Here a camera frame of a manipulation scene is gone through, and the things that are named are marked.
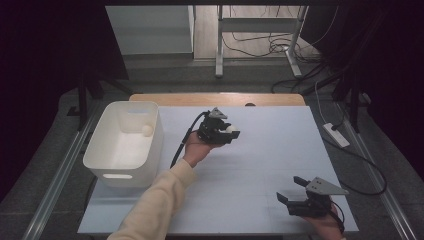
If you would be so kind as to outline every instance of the beige sleeve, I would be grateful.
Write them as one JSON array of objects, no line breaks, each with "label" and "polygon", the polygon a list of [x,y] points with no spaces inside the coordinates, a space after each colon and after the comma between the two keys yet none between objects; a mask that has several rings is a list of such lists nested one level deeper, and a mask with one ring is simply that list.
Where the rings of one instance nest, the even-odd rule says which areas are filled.
[{"label": "beige sleeve", "polygon": [[108,239],[165,239],[171,217],[181,207],[185,190],[195,179],[193,168],[183,159],[178,161],[156,177],[119,230]]}]

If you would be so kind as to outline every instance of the person's hand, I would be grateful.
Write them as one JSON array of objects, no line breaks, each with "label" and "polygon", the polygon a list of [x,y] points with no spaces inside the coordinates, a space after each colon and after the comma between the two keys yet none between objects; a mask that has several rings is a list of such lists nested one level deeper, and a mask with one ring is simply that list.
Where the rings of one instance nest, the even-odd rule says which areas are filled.
[{"label": "person's hand", "polygon": [[197,163],[202,161],[212,149],[221,146],[222,145],[218,144],[206,144],[199,139],[197,132],[194,131],[190,134],[185,144],[185,154],[183,159],[194,168]]},{"label": "person's hand", "polygon": [[[334,207],[334,204],[331,204],[331,211],[337,215],[337,209]],[[320,218],[302,218],[311,223],[317,234],[325,240],[340,240],[343,238],[337,221],[330,214]]]}]

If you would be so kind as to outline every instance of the white plastic bin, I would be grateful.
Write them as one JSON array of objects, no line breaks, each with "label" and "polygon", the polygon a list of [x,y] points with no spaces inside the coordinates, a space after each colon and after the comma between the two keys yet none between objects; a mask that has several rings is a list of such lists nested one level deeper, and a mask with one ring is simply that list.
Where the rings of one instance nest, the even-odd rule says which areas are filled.
[{"label": "white plastic bin", "polygon": [[163,127],[154,102],[109,104],[94,130],[84,165],[111,187],[147,187],[158,168]]}]

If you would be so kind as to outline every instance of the black cable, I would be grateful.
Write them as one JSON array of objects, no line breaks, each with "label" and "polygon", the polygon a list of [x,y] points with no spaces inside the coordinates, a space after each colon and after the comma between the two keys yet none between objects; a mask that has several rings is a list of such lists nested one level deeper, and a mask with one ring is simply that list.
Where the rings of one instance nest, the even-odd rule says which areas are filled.
[{"label": "black cable", "polygon": [[[368,21],[368,23],[367,24],[364,24],[364,27],[362,28],[362,29],[360,29],[360,30],[358,30],[358,32],[353,36],[353,37],[351,37],[350,39],[349,39],[349,41],[341,48],[341,49],[339,49],[339,50],[337,50],[337,52],[335,52],[335,53],[333,53],[332,55],[330,55],[330,56],[328,56],[328,57],[326,57],[325,59],[324,59],[324,61],[321,61],[320,62],[320,64],[326,64],[326,66],[328,66],[329,65],[329,63],[330,63],[330,61],[332,60],[332,61],[334,61],[334,59],[335,59],[335,57],[338,57],[338,56],[340,56],[340,54],[342,54],[343,52],[345,52],[345,51],[347,51],[347,50],[349,50],[350,49],[350,46],[355,42],[354,40],[356,40],[359,36],[361,36],[361,34],[363,33],[363,31],[365,31],[366,29],[367,29],[367,27],[368,27],[368,25],[370,24],[370,22],[371,21]],[[347,69],[349,69],[349,63],[346,65],[346,66],[344,66],[341,70],[339,70],[339,71],[337,71],[336,73],[334,73],[334,74],[341,74],[341,73],[343,73],[343,72],[345,72]],[[310,75],[310,74],[312,74],[312,72],[315,70],[315,68],[312,70],[312,71],[310,71],[309,73],[308,73],[308,75]],[[299,86],[302,82],[303,82],[303,80],[306,80],[306,79],[309,79],[309,78],[312,78],[312,77],[314,77],[314,76],[316,76],[319,72],[321,72],[323,70],[323,68],[322,69],[320,69],[317,73],[315,73],[315,74],[313,74],[313,75],[310,75],[310,76],[306,76],[306,75],[304,75],[302,78],[300,78],[300,81],[299,82],[297,82],[296,84],[294,84],[293,85],[293,87],[292,87],[292,89],[291,89],[291,91],[290,92],[293,92],[293,90],[297,87],[297,86]],[[271,86],[271,93],[275,93],[275,91],[274,91],[274,88],[277,86],[277,85],[279,85],[280,83],[283,83],[283,82],[285,82],[285,81],[279,81],[279,82],[276,82],[276,83],[274,83],[272,86]]]},{"label": "black cable", "polygon": [[339,150],[341,150],[341,151],[343,151],[343,152],[345,152],[345,153],[347,153],[347,154],[349,154],[351,156],[360,158],[361,160],[365,161],[366,163],[368,163],[369,165],[371,165],[372,167],[374,167],[378,171],[378,173],[380,174],[380,176],[381,176],[381,178],[383,179],[383,182],[384,182],[383,188],[380,191],[377,191],[377,192],[374,192],[374,193],[363,192],[363,191],[357,190],[357,189],[351,187],[350,185],[346,184],[342,180],[339,180],[341,184],[343,184],[345,187],[349,188],[350,190],[352,190],[352,191],[354,191],[356,193],[359,193],[359,194],[362,194],[362,195],[367,195],[367,196],[381,195],[381,194],[383,194],[387,190],[387,179],[386,179],[386,176],[384,175],[383,171],[381,171],[380,168],[377,167],[377,165],[375,165],[370,160],[368,160],[368,159],[366,159],[366,158],[364,158],[364,157],[362,157],[362,156],[360,156],[358,154],[355,154],[355,153],[350,152],[350,151],[348,151],[346,149],[343,149],[343,148],[339,148],[337,145],[333,144],[332,142],[330,142],[329,140],[327,140],[327,139],[325,139],[323,137],[322,137],[322,139],[325,142],[327,142],[328,144],[330,144],[331,146],[333,146],[333,147],[335,147],[335,148],[337,148],[337,149],[339,149]]},{"label": "black cable", "polygon": [[191,126],[190,126],[190,128],[187,130],[187,132],[186,132],[186,134],[185,134],[185,136],[184,136],[183,140],[181,141],[180,146],[178,147],[177,152],[176,152],[176,153],[175,153],[175,155],[174,155],[174,159],[172,159],[172,163],[171,163],[171,167],[170,167],[170,168],[172,168],[172,167],[175,165],[175,163],[177,162],[178,157],[180,156],[180,153],[181,153],[181,151],[183,150],[184,145],[185,145],[185,143],[187,142],[188,137],[189,137],[189,136],[190,136],[190,134],[193,132],[194,125],[196,125],[196,123],[197,123],[197,121],[199,120],[199,118],[200,118],[200,117],[202,117],[202,116],[206,116],[206,115],[207,115],[207,114],[209,114],[209,113],[210,113],[209,111],[208,111],[208,112],[202,112],[202,113],[200,113],[200,114],[199,114],[199,116],[197,116],[197,117],[196,117],[196,119],[194,120],[193,124],[191,124]]},{"label": "black cable", "polygon": [[[282,83],[286,83],[286,82],[294,82],[294,81],[299,81],[299,80],[297,80],[297,79],[291,79],[291,80],[281,80],[281,81],[278,81],[278,82],[276,82],[276,83],[272,84],[272,86],[271,86],[271,93],[275,93],[274,88],[275,88],[277,85],[281,85]],[[292,88],[292,86],[282,86],[282,87],[284,87],[284,88]]]},{"label": "black cable", "polygon": [[234,16],[237,16],[236,10],[234,9],[234,6],[233,5],[230,5],[230,17],[231,17],[231,10],[234,11]]},{"label": "black cable", "polygon": [[299,9],[297,10],[297,16],[296,16],[297,19],[299,19],[300,9],[301,7],[299,7]]},{"label": "black cable", "polygon": [[271,37],[272,37],[271,34],[269,34],[269,36],[268,36],[268,41],[269,41],[268,51],[269,52],[281,53],[281,52],[286,52],[288,50],[289,44],[287,44],[287,43],[275,43],[275,41],[283,40],[283,41],[291,42],[291,39],[287,39],[287,38],[276,38],[276,39],[273,39],[271,41]]},{"label": "black cable", "polygon": [[337,216],[337,214],[335,214],[333,211],[329,210],[328,214],[334,218],[334,220],[336,220],[337,225],[339,226],[340,232],[343,234],[344,232],[344,224],[342,222],[342,220],[340,220],[339,216]]},{"label": "black cable", "polygon": [[367,27],[369,26],[369,24],[371,23],[371,20],[368,20],[367,21],[367,23],[366,24],[364,24],[364,26],[361,28],[361,29],[359,29],[358,30],[358,32],[357,33],[355,33],[355,35],[353,35],[349,40],[348,40],[348,42],[342,47],[342,48],[340,48],[340,49],[338,49],[336,52],[334,52],[334,53],[332,53],[331,55],[329,55],[329,56],[324,56],[325,58],[324,59],[322,59],[322,60],[309,60],[309,59],[306,59],[306,58],[304,58],[303,56],[302,56],[302,54],[301,54],[301,50],[303,49],[303,48],[305,48],[305,47],[303,47],[303,48],[300,48],[299,47],[299,54],[296,52],[296,51],[294,51],[294,53],[295,53],[295,57],[296,57],[296,59],[297,60],[299,60],[300,59],[300,61],[301,62],[317,62],[317,61],[319,61],[319,62],[321,62],[321,61],[325,61],[325,62],[330,62],[330,61],[333,61],[333,62],[336,62],[336,60],[335,60],[335,58],[336,57],[340,57],[341,56],[341,54],[343,54],[345,51],[348,51],[349,49],[350,49],[350,46],[352,45],[352,44],[354,44],[355,43],[355,40],[359,37],[359,36],[361,36],[361,34],[367,29]]},{"label": "black cable", "polygon": [[299,44],[297,44],[297,46],[299,47],[299,52],[296,51],[296,49],[293,51],[294,56],[296,57],[296,60],[298,60],[299,62],[303,62],[303,63],[321,63],[321,62],[325,62],[326,60],[321,58],[321,57],[304,57],[302,55],[302,48],[299,46]]},{"label": "black cable", "polygon": [[280,12],[280,7],[281,7],[281,6],[278,6],[277,14],[275,15],[275,17],[278,17],[278,13]]},{"label": "black cable", "polygon": [[342,208],[337,203],[335,203],[333,201],[331,201],[331,203],[333,203],[340,210],[340,213],[342,214],[342,223],[344,223],[345,217],[344,217],[344,213],[343,213]]},{"label": "black cable", "polygon": [[345,110],[345,111],[343,111],[342,120],[340,120],[340,123],[337,123],[336,125],[333,125],[333,126],[331,127],[331,130],[336,131],[336,130],[337,130],[337,128],[339,128],[341,125],[343,125],[345,115],[346,115],[346,110]]},{"label": "black cable", "polygon": [[290,16],[293,18],[293,14],[290,12],[290,6],[287,6],[287,11],[289,12]]},{"label": "black cable", "polygon": [[[234,36],[234,33],[232,32],[232,34],[233,34],[233,38],[234,38],[234,40],[237,40],[237,41],[239,41],[239,42],[243,42],[243,41],[250,41],[250,40],[258,40],[258,39],[262,39],[262,38],[269,38],[270,36],[263,36],[263,37],[253,37],[253,38],[243,38],[243,39],[238,39],[238,38],[236,38],[235,36]],[[290,33],[284,33],[284,34],[277,34],[277,35],[272,35],[271,37],[282,37],[282,36],[287,36],[287,35],[290,35]]]},{"label": "black cable", "polygon": [[267,9],[268,9],[268,6],[265,6],[265,11],[261,14],[261,17],[265,15]]},{"label": "black cable", "polygon": [[251,53],[248,53],[248,52],[242,51],[242,50],[240,50],[240,49],[230,48],[230,47],[227,45],[227,43],[225,42],[224,36],[222,36],[222,42],[224,43],[224,45],[225,45],[228,49],[233,50],[233,51],[237,51],[237,52],[241,52],[241,53],[244,53],[244,54],[249,55],[249,56],[252,56],[252,57],[265,57],[265,56],[268,56],[268,55],[270,55],[270,54],[273,54],[273,52],[268,52],[268,53],[265,53],[265,54],[262,54],[262,55],[254,55],[254,54],[251,54]]},{"label": "black cable", "polygon": [[289,81],[297,81],[296,84],[294,84],[293,86],[291,86],[291,90],[290,92],[293,92],[294,88],[296,88],[302,81],[306,80],[306,79],[310,79],[316,75],[318,75],[327,65],[324,63],[320,63],[317,66],[315,66],[311,71],[309,71],[307,74],[305,74],[302,78],[297,78],[297,79],[292,79],[292,80],[281,80],[278,81],[276,83],[273,83],[271,86],[271,93],[275,93],[274,88],[278,85],[280,85],[281,83],[285,83],[285,82],[289,82]]}]

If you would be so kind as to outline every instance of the table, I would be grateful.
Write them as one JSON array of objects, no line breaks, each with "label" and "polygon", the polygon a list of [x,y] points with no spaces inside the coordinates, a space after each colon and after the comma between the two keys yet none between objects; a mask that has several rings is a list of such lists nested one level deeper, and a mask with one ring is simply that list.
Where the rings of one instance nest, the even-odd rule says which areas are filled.
[{"label": "table", "polygon": [[[190,124],[193,115],[204,111],[205,106],[219,106],[229,115],[229,122],[241,130],[233,144],[213,151],[208,155],[209,161],[196,167],[198,181],[188,189],[186,202],[174,216],[169,234],[313,232],[308,223],[289,216],[275,195],[278,191],[290,200],[304,200],[305,190],[293,183],[295,175],[308,180],[320,176],[339,185],[310,109],[300,95],[140,94],[130,100],[155,101],[160,105],[165,140],[159,171],[169,168],[168,160],[176,150],[172,146],[177,147],[188,128],[184,124]],[[244,107],[246,103],[257,107]],[[111,188],[98,181],[78,232],[109,234],[117,230],[144,191]],[[334,196],[333,200],[344,211],[346,231],[357,231],[345,197]]]}]

